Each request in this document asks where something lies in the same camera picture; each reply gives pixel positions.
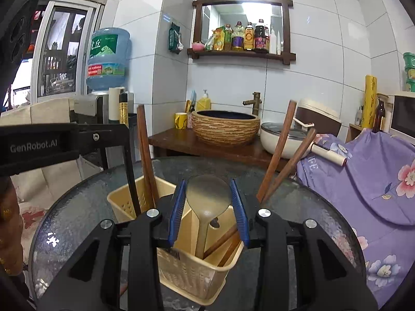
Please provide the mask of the left hand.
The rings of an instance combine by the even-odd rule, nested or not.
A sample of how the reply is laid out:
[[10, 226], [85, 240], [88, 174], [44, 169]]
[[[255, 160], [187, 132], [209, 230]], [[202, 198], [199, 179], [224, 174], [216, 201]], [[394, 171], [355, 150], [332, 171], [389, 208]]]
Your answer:
[[23, 219], [10, 177], [1, 177], [1, 264], [9, 276], [23, 271]]

